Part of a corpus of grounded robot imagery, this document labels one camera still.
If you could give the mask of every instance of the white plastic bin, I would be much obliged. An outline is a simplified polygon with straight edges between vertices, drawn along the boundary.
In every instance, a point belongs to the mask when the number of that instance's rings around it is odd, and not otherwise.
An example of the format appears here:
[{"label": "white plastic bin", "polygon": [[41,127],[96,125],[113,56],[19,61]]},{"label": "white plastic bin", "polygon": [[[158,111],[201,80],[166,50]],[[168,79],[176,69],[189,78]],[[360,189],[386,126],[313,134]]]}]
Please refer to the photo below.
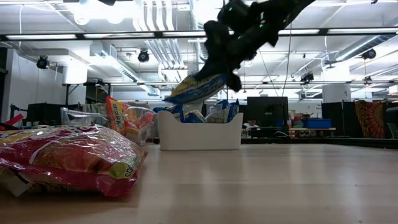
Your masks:
[{"label": "white plastic bin", "polygon": [[168,111],[158,114],[160,150],[232,150],[241,145],[243,113],[226,124],[189,124]]}]

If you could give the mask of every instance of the black monitor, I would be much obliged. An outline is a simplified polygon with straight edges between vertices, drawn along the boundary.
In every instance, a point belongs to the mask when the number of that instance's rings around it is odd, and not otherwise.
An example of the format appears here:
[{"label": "black monitor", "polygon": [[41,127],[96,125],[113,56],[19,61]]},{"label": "black monitor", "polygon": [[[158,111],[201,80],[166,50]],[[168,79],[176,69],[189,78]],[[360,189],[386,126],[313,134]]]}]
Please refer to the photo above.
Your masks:
[{"label": "black monitor", "polygon": [[289,117],[287,97],[248,97],[247,119],[260,127],[286,126]]}]

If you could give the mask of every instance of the colorful tapestry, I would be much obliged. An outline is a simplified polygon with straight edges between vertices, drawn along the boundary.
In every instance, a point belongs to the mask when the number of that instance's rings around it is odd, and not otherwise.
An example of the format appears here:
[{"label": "colorful tapestry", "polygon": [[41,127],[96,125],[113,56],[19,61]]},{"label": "colorful tapestry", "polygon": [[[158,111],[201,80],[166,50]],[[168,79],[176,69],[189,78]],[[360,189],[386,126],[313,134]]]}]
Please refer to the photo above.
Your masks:
[{"label": "colorful tapestry", "polygon": [[385,138],[382,103],[357,101],[355,112],[365,138]]}]

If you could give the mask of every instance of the blue box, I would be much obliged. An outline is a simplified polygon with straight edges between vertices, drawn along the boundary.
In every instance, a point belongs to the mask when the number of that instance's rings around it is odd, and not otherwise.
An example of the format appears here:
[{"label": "blue box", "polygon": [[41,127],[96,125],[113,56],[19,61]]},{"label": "blue box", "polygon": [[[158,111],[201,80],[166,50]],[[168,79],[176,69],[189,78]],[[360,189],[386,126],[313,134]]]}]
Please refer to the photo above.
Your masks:
[{"label": "blue box", "polygon": [[305,119],[304,128],[331,128],[331,119]]}]

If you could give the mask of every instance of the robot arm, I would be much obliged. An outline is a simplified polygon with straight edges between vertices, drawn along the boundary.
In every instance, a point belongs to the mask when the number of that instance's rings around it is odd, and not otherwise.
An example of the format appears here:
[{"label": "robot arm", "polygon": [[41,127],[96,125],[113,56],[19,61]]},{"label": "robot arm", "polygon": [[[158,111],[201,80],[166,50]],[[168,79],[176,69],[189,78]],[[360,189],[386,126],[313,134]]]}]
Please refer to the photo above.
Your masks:
[{"label": "robot arm", "polygon": [[196,79],[227,73],[227,85],[239,91],[242,88],[240,79],[232,71],[244,60],[254,58],[265,43],[275,46],[278,32],[314,1],[269,0],[247,6],[241,0],[231,0],[221,8],[218,21],[208,21],[204,25],[209,57]]}]

